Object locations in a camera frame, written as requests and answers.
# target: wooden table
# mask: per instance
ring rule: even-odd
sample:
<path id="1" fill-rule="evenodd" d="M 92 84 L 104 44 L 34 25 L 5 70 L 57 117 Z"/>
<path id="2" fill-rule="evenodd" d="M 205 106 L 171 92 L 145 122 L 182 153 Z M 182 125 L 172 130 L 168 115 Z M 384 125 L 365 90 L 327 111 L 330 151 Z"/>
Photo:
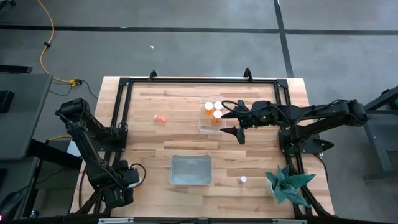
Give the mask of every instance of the wooden table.
<path id="1" fill-rule="evenodd" d="M 103 79 L 95 116 L 105 126 L 111 123 L 118 83 L 119 77 Z M 292 104 L 308 106 L 304 80 L 291 78 L 288 84 Z M 129 137 L 122 158 L 129 164 L 143 164 L 147 178 L 134 192 L 134 203 L 113 209 L 112 216 L 293 218 L 290 201 L 279 205 L 265 191 L 265 172 L 275 172 L 278 165 L 286 165 L 279 151 L 279 127 L 245 130 L 245 145 L 239 145 L 229 134 L 200 134 L 198 119 L 202 96 L 222 96 L 232 101 L 242 99 L 249 108 L 254 101 L 275 102 L 274 87 L 267 84 L 135 83 L 127 119 Z M 166 124 L 154 122 L 156 114 L 168 117 L 169 121 Z M 227 122 L 227 126 L 236 124 L 235 120 Z M 169 164 L 174 154 L 211 155 L 212 183 L 171 185 Z M 316 174 L 308 188 L 325 210 L 333 213 L 322 163 L 315 156 L 304 154 L 303 164 L 306 174 Z M 248 177 L 243 185 L 238 183 L 242 175 Z M 77 185 L 72 212 L 78 209 L 78 188 Z M 84 203 L 93 192 L 87 178 L 82 192 Z"/>

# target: concrete floor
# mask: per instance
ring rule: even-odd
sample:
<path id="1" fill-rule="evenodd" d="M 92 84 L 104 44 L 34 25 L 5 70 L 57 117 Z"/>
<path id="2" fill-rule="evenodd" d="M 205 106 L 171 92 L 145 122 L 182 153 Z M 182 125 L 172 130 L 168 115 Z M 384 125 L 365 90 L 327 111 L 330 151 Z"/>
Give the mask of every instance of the concrete floor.
<path id="1" fill-rule="evenodd" d="M 286 29 L 397 30 L 395 0 L 279 0 Z M 0 23 L 49 25 L 34 0 L 0 12 Z M 277 29 L 273 0 L 43 0 L 56 26 L 213 27 Z M 0 30 L 0 63 L 43 73 L 39 55 L 48 31 Z M 311 104 L 337 98 L 367 103 L 398 84 L 396 35 L 287 35 L 295 78 L 304 78 Z M 105 75 L 287 77 L 279 34 L 181 32 L 55 33 L 45 65 L 52 75 L 86 80 L 99 93 Z M 66 93 L 66 86 L 53 85 Z M 49 94 L 35 138 L 66 134 L 53 112 L 65 101 L 96 99 L 85 86 L 69 96 Z M 325 153 L 335 213 L 343 218 L 398 223 L 396 180 L 365 184 L 380 169 L 363 128 L 322 133 L 335 143 Z"/>

